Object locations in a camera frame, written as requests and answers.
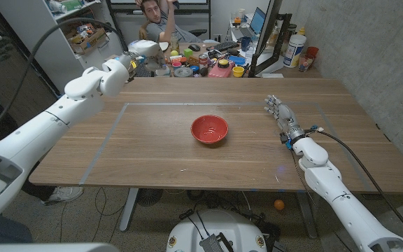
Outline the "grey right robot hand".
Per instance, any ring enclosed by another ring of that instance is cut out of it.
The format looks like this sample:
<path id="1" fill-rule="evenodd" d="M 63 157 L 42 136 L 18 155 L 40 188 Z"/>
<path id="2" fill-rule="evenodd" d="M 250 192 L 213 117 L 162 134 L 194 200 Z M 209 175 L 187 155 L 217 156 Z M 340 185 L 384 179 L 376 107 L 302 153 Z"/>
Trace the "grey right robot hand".
<path id="1" fill-rule="evenodd" d="M 299 126 L 295 113 L 274 95 L 268 95 L 264 101 L 265 111 L 273 115 L 281 128 L 281 143 L 292 149 L 296 141 L 306 136 L 305 131 Z"/>

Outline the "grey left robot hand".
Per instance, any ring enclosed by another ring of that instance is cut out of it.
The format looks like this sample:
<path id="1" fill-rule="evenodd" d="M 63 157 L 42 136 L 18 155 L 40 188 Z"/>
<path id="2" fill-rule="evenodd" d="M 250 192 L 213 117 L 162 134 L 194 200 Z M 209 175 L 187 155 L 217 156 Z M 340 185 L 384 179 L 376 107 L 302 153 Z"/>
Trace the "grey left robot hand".
<path id="1" fill-rule="evenodd" d="M 164 69 L 165 56 L 159 43 L 137 40 L 131 42 L 127 47 L 131 53 L 134 53 L 135 59 L 143 64 L 148 71 Z"/>

